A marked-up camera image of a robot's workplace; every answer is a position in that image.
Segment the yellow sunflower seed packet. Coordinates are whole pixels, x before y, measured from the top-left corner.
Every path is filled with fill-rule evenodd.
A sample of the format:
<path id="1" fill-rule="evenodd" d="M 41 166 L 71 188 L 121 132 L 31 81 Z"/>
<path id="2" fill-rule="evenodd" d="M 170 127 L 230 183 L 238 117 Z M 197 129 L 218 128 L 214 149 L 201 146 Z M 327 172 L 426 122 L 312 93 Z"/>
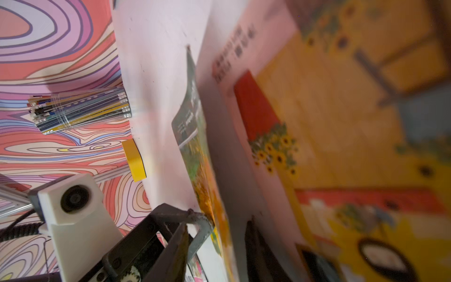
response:
<path id="1" fill-rule="evenodd" d="M 171 126 L 199 208 L 213 226 L 210 237 L 216 252 L 223 260 L 227 280 L 238 282 L 239 275 L 229 219 L 220 196 L 210 157 L 206 120 L 196 83 L 196 64 L 190 46 L 186 47 L 186 62 L 186 93 Z"/>

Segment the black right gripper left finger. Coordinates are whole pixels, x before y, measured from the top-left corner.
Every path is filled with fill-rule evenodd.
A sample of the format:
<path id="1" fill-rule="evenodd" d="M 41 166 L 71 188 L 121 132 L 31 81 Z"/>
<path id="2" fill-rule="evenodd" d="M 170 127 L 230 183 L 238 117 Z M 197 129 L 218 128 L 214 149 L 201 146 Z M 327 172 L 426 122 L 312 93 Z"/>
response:
<path id="1" fill-rule="evenodd" d="M 250 282 L 291 282 L 257 228 L 255 218 L 245 230 L 247 274 Z"/>

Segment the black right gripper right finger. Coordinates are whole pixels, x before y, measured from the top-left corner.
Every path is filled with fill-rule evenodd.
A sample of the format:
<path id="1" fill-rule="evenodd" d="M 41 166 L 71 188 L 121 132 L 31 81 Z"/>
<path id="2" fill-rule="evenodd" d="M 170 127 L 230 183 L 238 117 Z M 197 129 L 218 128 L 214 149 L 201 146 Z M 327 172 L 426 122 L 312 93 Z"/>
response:
<path id="1" fill-rule="evenodd" d="M 296 249 L 312 282 L 344 281 L 339 264 L 332 258 L 300 244 L 296 244 Z"/>

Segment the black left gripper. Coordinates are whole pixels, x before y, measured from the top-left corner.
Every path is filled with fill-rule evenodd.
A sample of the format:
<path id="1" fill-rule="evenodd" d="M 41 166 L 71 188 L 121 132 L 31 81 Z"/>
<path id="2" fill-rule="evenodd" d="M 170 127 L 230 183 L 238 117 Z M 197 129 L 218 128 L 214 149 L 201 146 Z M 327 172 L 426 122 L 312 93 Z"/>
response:
<path id="1" fill-rule="evenodd" d="M 203 213 L 161 204 L 104 254 L 83 282 L 182 282 L 188 262 L 211 235 Z"/>

